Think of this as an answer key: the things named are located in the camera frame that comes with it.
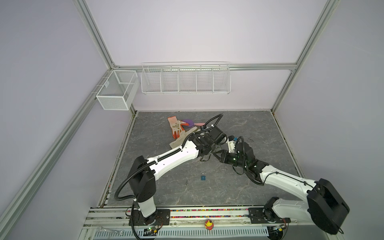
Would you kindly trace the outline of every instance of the gray marble floor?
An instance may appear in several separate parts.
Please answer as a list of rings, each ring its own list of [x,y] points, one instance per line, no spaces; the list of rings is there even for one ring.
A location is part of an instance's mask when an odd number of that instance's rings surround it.
[[[138,113],[127,148],[112,186],[114,195],[127,177],[133,160],[143,155],[152,157],[170,150],[174,141],[167,117],[206,122],[221,112],[155,112]],[[297,171],[270,112],[229,111],[217,125],[225,134],[243,136],[253,148],[256,158],[285,172]],[[206,180],[201,180],[204,173]],[[271,185],[259,186],[246,175],[237,175],[231,165],[219,162],[214,156],[207,162],[198,159],[185,162],[156,182],[155,204],[158,207],[175,205],[264,205],[271,197],[287,200],[297,198]],[[132,194],[127,184],[121,195]],[[132,200],[117,202],[111,197],[108,205],[131,205]]]

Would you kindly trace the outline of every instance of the robotic arm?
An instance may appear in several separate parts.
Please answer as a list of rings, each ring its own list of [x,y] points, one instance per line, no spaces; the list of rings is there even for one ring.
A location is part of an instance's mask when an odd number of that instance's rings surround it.
[[[157,213],[153,200],[155,181],[174,167],[211,153],[222,163],[242,167],[246,176],[255,184],[274,185],[302,200],[271,198],[264,206],[265,220],[273,223],[278,218],[295,218],[314,222],[325,232],[337,234],[349,213],[349,207],[332,184],[325,179],[314,181],[300,178],[256,159],[243,137],[236,139],[226,136],[216,126],[222,116],[220,114],[210,119],[199,132],[189,134],[177,148],[148,159],[143,156],[136,158],[127,179],[117,189],[115,199],[133,198],[138,203],[145,223],[152,224]],[[208,123],[215,119],[215,124],[208,128]],[[228,144],[228,150],[214,152],[223,140]],[[128,182],[134,195],[119,197],[121,189]]]

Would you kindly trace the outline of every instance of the beige cloth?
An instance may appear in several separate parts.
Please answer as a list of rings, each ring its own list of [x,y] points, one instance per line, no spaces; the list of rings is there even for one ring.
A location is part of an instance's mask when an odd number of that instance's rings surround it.
[[[171,142],[169,144],[170,147],[173,149],[175,147],[180,146],[183,143],[184,139],[188,136],[188,134],[190,134],[190,133],[192,133],[192,132],[194,132],[196,130],[197,130],[197,127],[193,127],[191,129],[189,129],[187,132],[181,131],[180,137],[178,139],[176,139],[175,141]]]

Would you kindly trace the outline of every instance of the white wire basket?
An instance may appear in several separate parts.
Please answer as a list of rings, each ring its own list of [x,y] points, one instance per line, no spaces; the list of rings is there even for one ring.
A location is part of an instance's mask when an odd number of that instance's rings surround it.
[[[141,90],[144,94],[230,93],[229,63],[144,66]]]
[[[129,110],[139,85],[136,71],[113,70],[96,97],[105,110]]]

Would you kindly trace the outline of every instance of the metal beam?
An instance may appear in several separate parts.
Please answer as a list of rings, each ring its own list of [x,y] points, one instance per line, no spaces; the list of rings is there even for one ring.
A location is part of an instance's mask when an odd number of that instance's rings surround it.
[[[151,65],[151,68],[178,68],[179,65]],[[295,70],[296,63],[251,63],[251,64],[230,64],[229,69],[231,71],[243,71],[243,70]],[[117,66],[115,70],[135,70],[136,72],[142,72],[143,66]]]
[[[297,68],[295,70],[291,70],[290,75],[288,76],[287,81],[285,82],[283,88],[281,89],[275,103],[273,104],[272,107],[272,112],[274,113],[277,108],[279,107],[280,103],[282,102],[285,94],[288,92],[289,87],[291,86],[292,82],[295,80],[298,72],[304,65],[305,60],[309,56],[311,50],[315,46],[319,36],[323,32],[325,26],[328,23],[329,18],[335,11],[336,7],[339,5],[340,0],[328,0],[327,3],[325,4],[317,22],[314,27],[314,29],[311,32],[311,35],[309,39],[307,40],[307,43],[305,44],[303,50],[300,53],[299,58],[296,61]]]
[[[83,20],[92,40],[94,41],[97,49],[99,50],[101,57],[103,58],[105,64],[107,65],[107,68],[108,69],[115,68],[116,66],[112,61],[112,58],[100,35],[100,32],[96,26],[96,23],[93,20],[93,17],[91,15],[91,12],[89,11],[89,8],[86,2],[84,0],[73,0],[73,3],[77,7],[77,10],[81,16],[81,19]]]
[[[112,71],[108,70],[101,78],[97,86],[89,94],[82,106],[77,110],[71,121],[55,140],[47,154],[28,178],[24,186],[17,193],[11,204],[0,217],[0,240],[5,239],[16,225],[17,221],[32,201],[33,197],[51,172],[53,166],[64,152],[65,148],[87,117],[96,100],[96,93]]]

